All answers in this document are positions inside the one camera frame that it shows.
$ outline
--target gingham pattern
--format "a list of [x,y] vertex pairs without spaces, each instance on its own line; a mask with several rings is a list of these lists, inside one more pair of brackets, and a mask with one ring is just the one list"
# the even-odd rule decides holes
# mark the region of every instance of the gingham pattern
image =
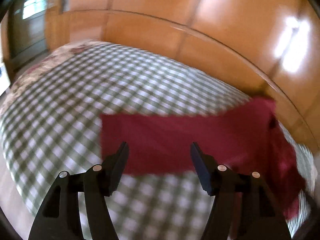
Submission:
[[[207,115],[248,99],[174,60],[105,43],[49,71],[5,111],[0,119],[4,158],[19,193],[36,215],[60,171],[80,173],[101,163],[100,113]],[[90,239],[83,194],[79,203],[84,236]],[[124,175],[107,203],[120,239],[200,239],[212,198],[201,189],[197,176],[186,172]]]

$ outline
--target bed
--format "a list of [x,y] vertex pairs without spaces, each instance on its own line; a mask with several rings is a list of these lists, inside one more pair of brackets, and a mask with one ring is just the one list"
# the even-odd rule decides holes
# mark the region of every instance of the bed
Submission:
[[[101,163],[100,113],[208,115],[248,100],[200,70],[148,51],[100,41],[67,44],[26,71],[1,106],[0,140],[13,180],[7,183],[35,216],[60,171],[75,174]],[[311,152],[282,129],[312,192]],[[309,212],[303,193],[299,198],[291,234]],[[119,239],[200,239],[213,203],[193,172],[124,175],[106,201]],[[84,238],[91,239],[83,194],[79,206]]]

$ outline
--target wooden wall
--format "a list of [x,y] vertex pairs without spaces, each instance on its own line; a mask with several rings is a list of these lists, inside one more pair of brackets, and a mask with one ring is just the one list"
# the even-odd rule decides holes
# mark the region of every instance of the wooden wall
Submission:
[[[320,145],[320,20],[307,0],[69,0],[48,13],[51,50],[92,38],[146,49],[203,70],[249,95],[272,96],[279,120],[313,153]],[[275,50],[295,17],[310,25],[300,68]]]

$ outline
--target red cloth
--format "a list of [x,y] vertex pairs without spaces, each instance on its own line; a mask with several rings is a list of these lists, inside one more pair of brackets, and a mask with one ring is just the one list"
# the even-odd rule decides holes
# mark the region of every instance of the red cloth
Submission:
[[190,145],[241,174],[259,172],[285,216],[299,211],[298,194],[305,181],[296,155],[274,116],[275,102],[254,98],[219,116],[102,115],[102,158],[129,144],[126,174],[165,174],[194,170]]

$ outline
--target striped fabric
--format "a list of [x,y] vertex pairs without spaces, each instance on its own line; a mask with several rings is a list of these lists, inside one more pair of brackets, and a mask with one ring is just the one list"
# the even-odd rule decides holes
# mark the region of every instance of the striped fabric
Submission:
[[[182,63],[112,43],[69,58],[29,85],[0,117],[1,143],[12,179],[36,215],[60,171],[84,172],[101,163],[101,113],[209,115],[244,104],[239,90]],[[296,144],[298,169],[309,181],[312,156]],[[193,172],[124,175],[106,199],[120,239],[200,239],[213,198]],[[90,239],[84,196],[81,224]],[[308,214],[300,195],[300,215],[289,221],[293,234]]]

